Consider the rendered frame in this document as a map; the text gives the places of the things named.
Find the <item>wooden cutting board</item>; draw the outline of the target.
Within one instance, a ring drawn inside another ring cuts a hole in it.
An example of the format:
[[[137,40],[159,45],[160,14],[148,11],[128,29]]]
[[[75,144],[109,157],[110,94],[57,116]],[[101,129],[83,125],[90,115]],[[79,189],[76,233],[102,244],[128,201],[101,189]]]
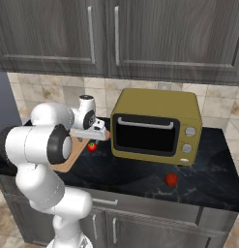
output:
[[[71,139],[72,139],[73,147],[68,160],[62,164],[49,165],[54,171],[68,172],[74,165],[79,155],[82,153],[82,151],[90,142],[89,139],[83,139],[82,141],[79,141],[78,138],[73,136],[71,136]]]

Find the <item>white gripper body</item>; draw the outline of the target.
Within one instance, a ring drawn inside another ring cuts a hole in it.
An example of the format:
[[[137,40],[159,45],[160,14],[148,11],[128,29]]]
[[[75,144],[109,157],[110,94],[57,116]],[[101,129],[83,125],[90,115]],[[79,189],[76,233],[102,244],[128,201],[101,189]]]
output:
[[[80,130],[72,128],[70,130],[70,134],[73,137],[86,140],[106,140],[106,128],[102,128],[101,130],[94,130],[92,128],[87,130]]]

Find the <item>yellow toaster oven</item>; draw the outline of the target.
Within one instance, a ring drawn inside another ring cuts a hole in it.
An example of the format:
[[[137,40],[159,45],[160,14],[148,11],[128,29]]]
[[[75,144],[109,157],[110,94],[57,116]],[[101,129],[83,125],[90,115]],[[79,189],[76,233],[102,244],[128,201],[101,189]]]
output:
[[[111,151],[127,159],[190,166],[201,131],[192,92],[125,88],[110,116]]]

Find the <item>red bell pepper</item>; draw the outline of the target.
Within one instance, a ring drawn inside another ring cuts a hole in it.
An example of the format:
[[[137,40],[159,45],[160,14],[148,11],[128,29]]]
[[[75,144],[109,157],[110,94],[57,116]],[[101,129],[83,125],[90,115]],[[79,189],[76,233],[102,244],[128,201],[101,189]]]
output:
[[[164,182],[169,187],[174,187],[177,184],[177,175],[175,173],[167,173]]]

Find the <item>grey drawer front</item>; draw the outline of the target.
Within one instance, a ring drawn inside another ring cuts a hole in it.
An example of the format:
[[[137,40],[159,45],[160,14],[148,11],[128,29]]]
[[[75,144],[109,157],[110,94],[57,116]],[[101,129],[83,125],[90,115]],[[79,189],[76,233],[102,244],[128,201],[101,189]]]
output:
[[[109,201],[118,200],[117,205],[108,205],[95,202],[96,206],[194,223],[196,225],[198,224],[202,213],[202,207],[180,202],[161,201],[94,189],[86,189],[86,192],[89,192],[92,198],[95,199]]]

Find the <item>grey wall cupboard door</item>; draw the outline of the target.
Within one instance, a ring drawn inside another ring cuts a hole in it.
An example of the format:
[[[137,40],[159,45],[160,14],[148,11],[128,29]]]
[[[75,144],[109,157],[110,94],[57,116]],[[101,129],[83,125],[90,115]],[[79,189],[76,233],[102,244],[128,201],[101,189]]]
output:
[[[105,0],[0,0],[0,71],[103,77],[105,49]]]
[[[239,0],[105,0],[105,6],[110,77],[239,86]]]

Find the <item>grey base cupboard door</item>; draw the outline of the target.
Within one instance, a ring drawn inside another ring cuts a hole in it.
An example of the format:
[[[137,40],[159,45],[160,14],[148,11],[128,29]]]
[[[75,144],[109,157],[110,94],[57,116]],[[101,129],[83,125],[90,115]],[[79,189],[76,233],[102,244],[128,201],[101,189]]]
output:
[[[94,248],[107,248],[106,219],[102,210],[94,208],[87,217],[80,220],[80,226]]]
[[[227,234],[167,220],[107,212],[109,248],[224,248]],[[117,243],[112,220],[116,218]]]

